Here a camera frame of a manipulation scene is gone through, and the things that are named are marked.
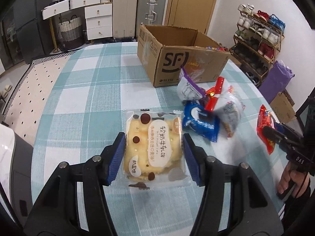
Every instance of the purple bag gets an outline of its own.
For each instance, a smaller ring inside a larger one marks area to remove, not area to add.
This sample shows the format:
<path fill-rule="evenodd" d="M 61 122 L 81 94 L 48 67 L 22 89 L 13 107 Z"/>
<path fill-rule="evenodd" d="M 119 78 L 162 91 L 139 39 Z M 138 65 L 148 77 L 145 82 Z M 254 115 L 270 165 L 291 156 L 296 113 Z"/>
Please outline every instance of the purple bag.
<path fill-rule="evenodd" d="M 282 60 L 276 61 L 270 69 L 266 79 L 261 84 L 259 91 L 267 100 L 268 104 L 279 92 L 284 91 L 291 78 L 294 77 L 291 69 L 286 67 Z"/>

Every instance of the door frame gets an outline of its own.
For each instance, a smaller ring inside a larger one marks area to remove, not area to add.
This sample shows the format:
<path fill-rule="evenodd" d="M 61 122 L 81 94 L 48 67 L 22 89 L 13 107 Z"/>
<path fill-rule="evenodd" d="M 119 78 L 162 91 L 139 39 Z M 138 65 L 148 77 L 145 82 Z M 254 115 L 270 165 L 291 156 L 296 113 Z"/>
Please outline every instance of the door frame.
<path fill-rule="evenodd" d="M 168 21 L 169 21 L 170 13 L 171 13 L 171 5 L 172 5 L 172 0 L 168 0 L 167 1 L 167 7 L 166 7 L 164 26 L 168 26 Z M 205 34 L 207 34 L 207 32 L 209 30 L 209 25 L 210 25 L 210 21 L 212 19 L 212 15 L 213 15 L 213 11 L 215 9 L 215 5 L 216 5 L 216 0 L 213 1 L 213 5 L 212 5 L 212 8 L 211 8 L 211 13 L 210 13 L 210 16 L 209 16 L 209 19 L 208 19 L 208 23 L 207 23 L 207 28 L 206 28 Z"/>

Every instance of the shoe rack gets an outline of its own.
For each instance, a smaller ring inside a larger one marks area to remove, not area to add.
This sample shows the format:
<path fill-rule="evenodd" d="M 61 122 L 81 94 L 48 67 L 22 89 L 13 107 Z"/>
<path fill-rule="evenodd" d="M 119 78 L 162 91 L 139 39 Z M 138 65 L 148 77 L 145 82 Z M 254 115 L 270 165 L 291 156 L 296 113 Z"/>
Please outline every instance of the shoe rack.
<path fill-rule="evenodd" d="M 261 54 L 259 54 L 256 50 L 254 50 L 252 47 L 250 47 L 245 41 L 239 39 L 238 37 L 236 36 L 233 36 L 233 40 L 234 40 L 234 46 L 236 46 L 237 43 L 241 43 L 243 46 L 245 46 L 246 48 L 248 48 L 253 54 L 257 55 L 263 62 L 265 62 L 267 65 L 268 65 L 268 70 L 263 74 L 263 75 L 260 75 L 252 66 L 250 66 L 249 63 L 247 63 L 245 60 L 243 60 L 242 58 L 240 58 L 237 54 L 233 53 L 231 51 L 231 54 L 238 60 L 240 61 L 247 69 L 249 72 L 253 73 L 256 77 L 259 78 L 259 85 L 257 86 L 257 88 L 262 84 L 262 82 L 264 81 L 264 79 L 266 78 L 269 70 L 272 68 L 273 66 L 273 63 L 276 61 L 276 57 L 278 56 L 278 54 L 280 53 L 281 51 L 281 43 L 282 41 L 284 40 L 285 36 L 284 34 L 281 32 L 280 29 L 276 28 L 275 26 L 273 26 L 272 24 L 260 19 L 260 18 L 257 18 L 255 16 L 252 16 L 244 11 L 240 11 L 240 14 L 241 16 L 246 16 L 250 19 L 253 19 L 256 23 L 259 23 L 261 24 L 262 26 L 265 26 L 268 30 L 272 30 L 274 31 L 275 33 L 278 33 L 280 34 L 280 38 L 279 38 L 279 41 L 276 45 L 272 44 L 271 42 L 269 42 L 268 40 L 264 39 L 263 37 L 261 37 L 260 35 L 258 35 L 256 32 L 252 31 L 251 29 L 247 29 L 245 28 L 244 26 L 241 26 L 239 24 L 237 24 L 237 29 L 238 30 L 241 30 L 241 31 L 244 31 L 246 30 L 248 33 L 251 33 L 251 36 L 253 36 L 255 39 L 259 40 L 260 43 L 266 43 L 267 45 L 269 45 L 270 47 L 273 48 L 274 50 L 274 56 L 271 60 L 265 58 L 264 56 L 262 56 Z"/>

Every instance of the white drawer cabinet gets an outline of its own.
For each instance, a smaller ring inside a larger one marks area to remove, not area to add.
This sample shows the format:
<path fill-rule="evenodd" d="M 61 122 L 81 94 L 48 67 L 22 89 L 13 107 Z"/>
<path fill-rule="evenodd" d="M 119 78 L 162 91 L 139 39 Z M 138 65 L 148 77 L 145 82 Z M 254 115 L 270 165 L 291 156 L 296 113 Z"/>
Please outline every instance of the white drawer cabinet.
<path fill-rule="evenodd" d="M 112 3 L 85 7 L 85 18 L 112 15 Z"/>
<path fill-rule="evenodd" d="M 113 36 L 112 26 L 91 28 L 87 29 L 86 32 L 88 34 L 88 40 Z"/>
<path fill-rule="evenodd" d="M 54 15 L 58 15 L 59 13 L 65 12 L 69 10 L 69 1 L 64 0 L 59 3 L 55 3 L 47 8 L 43 9 L 43 19 L 50 18 Z"/>
<path fill-rule="evenodd" d="M 97 3 L 100 3 L 100 0 L 70 0 L 70 8 L 75 9 Z"/>
<path fill-rule="evenodd" d="M 111 15 L 86 19 L 87 29 L 106 26 L 112 26 Z"/>

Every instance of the wooden door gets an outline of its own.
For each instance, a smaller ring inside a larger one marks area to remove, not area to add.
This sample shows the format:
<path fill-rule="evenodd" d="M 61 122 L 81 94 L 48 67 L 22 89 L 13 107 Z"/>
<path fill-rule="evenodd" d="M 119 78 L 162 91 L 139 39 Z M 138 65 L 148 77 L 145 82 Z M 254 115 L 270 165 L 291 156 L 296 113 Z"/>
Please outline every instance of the wooden door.
<path fill-rule="evenodd" d="M 208 30 L 216 0 L 169 0 L 165 24 L 198 29 L 202 33 Z"/>

